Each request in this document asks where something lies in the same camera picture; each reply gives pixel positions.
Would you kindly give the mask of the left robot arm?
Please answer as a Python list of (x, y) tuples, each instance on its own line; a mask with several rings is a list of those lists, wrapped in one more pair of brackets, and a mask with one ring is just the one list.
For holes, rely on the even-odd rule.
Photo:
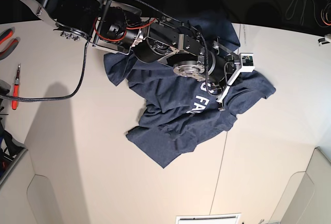
[(328, 28), (329, 32), (324, 37), (318, 39), (319, 46), (330, 44), (330, 0), (327, 1), (325, 7), (321, 9), (320, 18), (324, 24), (324, 28)]

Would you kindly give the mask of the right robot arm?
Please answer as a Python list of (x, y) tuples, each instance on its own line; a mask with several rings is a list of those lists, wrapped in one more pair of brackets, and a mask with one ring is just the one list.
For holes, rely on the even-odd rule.
[(245, 69), (242, 55), (218, 39), (207, 42), (201, 22), (193, 18), (177, 19), (162, 11), (145, 18), (126, 0), (19, 1), (67, 39), (134, 54), (144, 63), (159, 62), (179, 76), (209, 83), (209, 92), (221, 106)]

